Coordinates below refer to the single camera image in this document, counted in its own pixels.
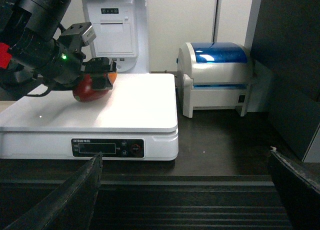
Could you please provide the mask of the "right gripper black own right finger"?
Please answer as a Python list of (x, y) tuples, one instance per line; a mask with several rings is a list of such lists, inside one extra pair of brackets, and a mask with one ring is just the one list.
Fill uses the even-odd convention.
[(320, 228), (320, 178), (270, 148), (267, 169), (294, 230)]

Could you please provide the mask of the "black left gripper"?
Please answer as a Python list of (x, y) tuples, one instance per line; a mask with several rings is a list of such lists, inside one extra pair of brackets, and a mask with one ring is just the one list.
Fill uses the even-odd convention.
[[(81, 52), (83, 40), (78, 34), (63, 34), (54, 41), (50, 62), (41, 69), (43, 84), (54, 89), (72, 89), (80, 82), (85, 54)], [(91, 74), (93, 90), (112, 90), (112, 75), (117, 72), (117, 63), (108, 57), (94, 57), (83, 63), (84, 72)]]

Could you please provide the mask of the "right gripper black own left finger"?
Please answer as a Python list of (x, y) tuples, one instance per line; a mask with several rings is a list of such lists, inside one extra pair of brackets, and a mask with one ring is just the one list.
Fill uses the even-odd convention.
[(94, 155), (6, 230), (88, 230), (103, 169), (102, 153)]

